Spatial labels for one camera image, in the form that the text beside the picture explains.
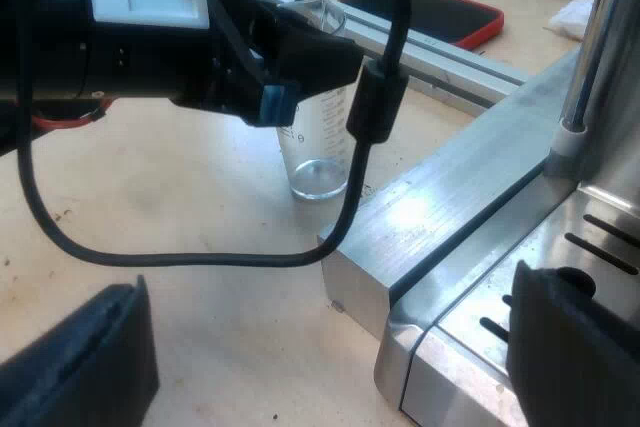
metal base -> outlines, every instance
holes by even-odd
[[[577,190],[420,341],[401,404],[420,425],[526,425],[505,367],[520,260],[581,271],[596,302],[640,327],[640,220]]]

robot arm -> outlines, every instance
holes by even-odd
[[[396,0],[384,56],[363,69],[347,124],[356,149],[334,231],[308,252],[269,256],[120,255],[77,244],[51,219],[38,192],[32,124],[45,130],[78,126],[102,115],[117,97],[168,97],[180,106],[240,116],[254,126],[290,125],[298,102],[356,80],[361,49],[256,0],[0,2],[9,53],[0,59],[0,100],[6,101],[9,118],[4,125],[16,131],[27,203],[62,250],[87,262],[121,267],[295,267],[321,260],[344,239],[357,211],[370,148],[388,139],[407,86],[399,60],[411,0]]]

smartphone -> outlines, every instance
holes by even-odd
[[[340,0],[343,4],[391,20],[393,0]],[[504,26],[504,13],[472,0],[411,0],[411,29],[472,50],[495,37]]]

stainless steel surface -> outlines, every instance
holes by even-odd
[[[391,305],[535,175],[575,59],[568,54],[363,205],[323,261],[329,298],[381,338]]]
[[[264,0],[291,2],[293,0]],[[389,22],[352,7],[345,36],[377,57],[387,44]],[[414,85],[427,95],[473,115],[513,93],[526,74],[500,62],[467,52],[431,37],[411,31],[402,58]]]
[[[482,360],[506,373],[507,344],[480,325],[480,319],[486,317],[509,330],[509,307],[503,295],[510,294],[516,265],[524,260],[532,268],[572,267],[586,272],[596,284],[594,300],[630,325],[640,327],[640,276],[637,275],[640,242],[633,245],[625,241],[623,235],[612,235],[593,219],[640,239],[637,218],[583,191],[576,191],[447,314],[439,326]],[[593,247],[577,245],[575,240],[567,240],[567,234]],[[598,255],[592,253],[594,248],[600,251]],[[604,260],[607,256],[612,256],[612,260]]]
[[[582,159],[585,189],[640,216],[640,0],[620,0],[590,102],[592,135]]]
[[[393,306],[374,373],[388,402],[400,408],[411,359],[425,333],[574,189],[571,181],[538,175]]]
[[[425,427],[527,425],[506,377],[437,327],[416,351],[402,410]]]

vertical metal rod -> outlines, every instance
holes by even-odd
[[[562,122],[570,132],[585,130],[587,104],[617,4],[618,0],[595,0],[573,82],[563,108]]]

